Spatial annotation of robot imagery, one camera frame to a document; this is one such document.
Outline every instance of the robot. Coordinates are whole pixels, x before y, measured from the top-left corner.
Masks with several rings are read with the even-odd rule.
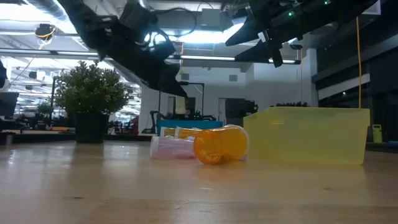
[[[58,0],[64,7],[84,43],[132,71],[143,84],[154,90],[187,97],[175,76],[179,64],[165,62],[175,52],[168,35],[157,26],[157,14],[139,3],[128,2],[120,19],[99,16],[82,0]],[[282,43],[331,22],[345,24],[371,7],[377,0],[249,0],[239,13],[246,16],[242,28],[226,42],[227,46],[260,38],[253,48],[237,55],[236,61],[261,61],[282,65]],[[145,41],[146,35],[162,35],[165,42]]]

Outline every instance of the yellow translucent bin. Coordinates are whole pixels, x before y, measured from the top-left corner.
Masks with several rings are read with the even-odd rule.
[[[367,109],[268,108],[244,118],[248,159],[360,165],[369,125]]]

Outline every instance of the wooden table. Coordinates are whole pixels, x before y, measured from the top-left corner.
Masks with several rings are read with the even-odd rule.
[[[363,166],[151,161],[149,143],[0,151],[0,223],[398,223],[398,155]]]

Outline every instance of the yellow bottle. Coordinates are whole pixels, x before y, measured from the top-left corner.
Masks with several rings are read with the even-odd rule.
[[[160,130],[160,136],[161,137],[167,137],[167,136],[175,136],[175,129],[174,128],[166,128],[166,127],[162,127],[162,129]]]
[[[249,138],[242,127],[227,125],[200,131],[193,143],[196,157],[204,164],[242,159],[248,150]]]
[[[175,129],[175,137],[179,139],[184,139],[184,140],[189,140],[190,137],[194,138],[201,129],[193,128],[193,129],[188,129],[188,128],[176,128]]]

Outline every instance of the ceiling light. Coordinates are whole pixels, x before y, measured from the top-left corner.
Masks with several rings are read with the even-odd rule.
[[[43,97],[51,96],[50,93],[19,93],[19,95],[22,95],[22,96],[43,96]]]
[[[287,64],[295,64],[296,61],[295,60],[283,60],[283,63],[287,63]]]
[[[189,44],[225,43],[232,35],[234,35],[240,28],[242,28],[242,26],[243,23],[236,24],[229,29],[224,30],[224,32],[196,30],[191,34],[179,37],[177,40]]]
[[[181,55],[181,59],[192,59],[192,60],[223,60],[223,61],[235,61],[234,57],[212,57],[212,56],[193,56],[193,55]]]
[[[63,52],[59,51],[57,52],[59,55],[79,55],[79,56],[94,56],[98,57],[97,52]]]
[[[51,54],[49,50],[23,50],[23,49],[0,49],[0,53],[6,54]]]

